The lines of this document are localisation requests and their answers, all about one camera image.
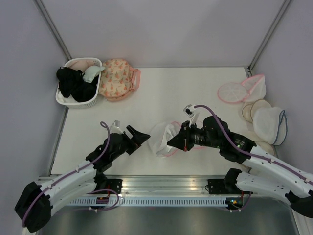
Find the pink rimmed mesh laundry bag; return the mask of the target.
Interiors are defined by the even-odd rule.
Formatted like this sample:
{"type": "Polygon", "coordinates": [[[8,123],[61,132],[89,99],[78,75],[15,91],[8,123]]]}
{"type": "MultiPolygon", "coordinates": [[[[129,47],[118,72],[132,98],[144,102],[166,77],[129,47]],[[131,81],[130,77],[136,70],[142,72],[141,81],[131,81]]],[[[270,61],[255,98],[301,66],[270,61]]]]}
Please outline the pink rimmed mesh laundry bag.
{"type": "Polygon", "coordinates": [[[177,121],[161,122],[153,127],[148,139],[148,145],[152,153],[157,157],[170,157],[177,152],[177,148],[167,144],[175,137],[181,128],[181,123],[177,121]]]}

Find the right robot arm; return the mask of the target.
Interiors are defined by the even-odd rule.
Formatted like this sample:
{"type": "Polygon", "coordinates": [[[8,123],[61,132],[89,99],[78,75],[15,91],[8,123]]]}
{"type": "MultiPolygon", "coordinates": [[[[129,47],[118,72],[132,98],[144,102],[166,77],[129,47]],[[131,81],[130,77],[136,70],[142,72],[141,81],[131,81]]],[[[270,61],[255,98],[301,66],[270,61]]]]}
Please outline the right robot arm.
{"type": "Polygon", "coordinates": [[[227,123],[219,117],[207,117],[201,129],[185,121],[179,133],[167,144],[185,152],[195,145],[216,148],[226,160],[273,177],[273,181],[266,180],[232,168],[223,181],[223,187],[228,193],[241,190],[275,197],[290,205],[297,213],[312,218],[312,174],[278,159],[243,135],[231,132],[227,123]]]}

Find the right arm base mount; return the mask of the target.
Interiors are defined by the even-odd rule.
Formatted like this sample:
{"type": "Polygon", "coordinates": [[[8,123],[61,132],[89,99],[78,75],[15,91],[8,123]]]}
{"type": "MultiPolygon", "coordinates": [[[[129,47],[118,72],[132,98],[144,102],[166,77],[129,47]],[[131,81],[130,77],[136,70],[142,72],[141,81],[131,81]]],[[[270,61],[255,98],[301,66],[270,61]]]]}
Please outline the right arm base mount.
{"type": "Polygon", "coordinates": [[[223,179],[208,179],[207,189],[210,195],[241,195],[250,194],[249,191],[243,191],[236,186],[237,177],[242,173],[241,170],[231,168],[223,179]]]}

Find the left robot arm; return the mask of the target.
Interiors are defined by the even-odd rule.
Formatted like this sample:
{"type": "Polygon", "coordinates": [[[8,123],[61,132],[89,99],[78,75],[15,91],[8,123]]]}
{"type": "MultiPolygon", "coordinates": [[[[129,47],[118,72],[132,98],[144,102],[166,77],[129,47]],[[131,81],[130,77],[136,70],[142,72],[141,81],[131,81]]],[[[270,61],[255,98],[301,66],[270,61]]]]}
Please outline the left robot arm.
{"type": "Polygon", "coordinates": [[[103,121],[100,125],[107,130],[108,137],[74,170],[42,184],[31,182],[24,188],[14,210],[29,232],[41,229],[75,198],[91,192],[103,193],[107,188],[104,172],[113,161],[125,153],[133,154],[150,138],[128,125],[129,137],[120,130],[118,121],[112,126],[103,121]]]}

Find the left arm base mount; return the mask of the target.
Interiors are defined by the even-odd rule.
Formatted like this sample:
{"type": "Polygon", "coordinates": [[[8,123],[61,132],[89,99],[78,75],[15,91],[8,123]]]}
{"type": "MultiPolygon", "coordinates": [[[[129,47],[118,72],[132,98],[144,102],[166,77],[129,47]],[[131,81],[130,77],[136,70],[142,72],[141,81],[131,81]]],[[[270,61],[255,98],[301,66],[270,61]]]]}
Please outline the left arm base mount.
{"type": "Polygon", "coordinates": [[[110,194],[111,191],[107,191],[108,189],[111,189],[118,194],[122,191],[123,180],[120,178],[107,178],[105,174],[97,173],[93,181],[96,186],[95,189],[91,191],[92,194],[110,194]]]}

